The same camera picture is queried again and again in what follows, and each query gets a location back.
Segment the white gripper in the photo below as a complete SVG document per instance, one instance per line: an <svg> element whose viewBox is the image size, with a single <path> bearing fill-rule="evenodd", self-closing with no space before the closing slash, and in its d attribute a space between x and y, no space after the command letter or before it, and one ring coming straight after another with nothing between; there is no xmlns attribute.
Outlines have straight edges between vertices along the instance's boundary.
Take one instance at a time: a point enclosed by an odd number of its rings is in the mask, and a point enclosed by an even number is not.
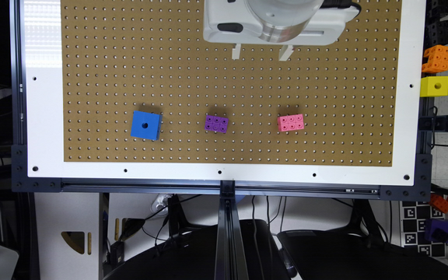
<svg viewBox="0 0 448 280"><path fill-rule="evenodd" d="M359 13L352 0L205 0L203 37L234 44L233 60L241 44L283 45L278 59L287 61L294 46L334 43Z"/></svg>

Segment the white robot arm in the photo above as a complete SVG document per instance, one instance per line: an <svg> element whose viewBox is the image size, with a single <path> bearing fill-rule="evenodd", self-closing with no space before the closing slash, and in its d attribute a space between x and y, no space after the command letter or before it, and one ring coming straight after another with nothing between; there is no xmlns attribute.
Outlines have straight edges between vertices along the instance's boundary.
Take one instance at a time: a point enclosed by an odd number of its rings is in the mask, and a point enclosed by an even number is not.
<svg viewBox="0 0 448 280"><path fill-rule="evenodd" d="M295 47L334 43L362 8L352 0L205 0L203 37L233 44L279 45L281 61Z"/></svg>

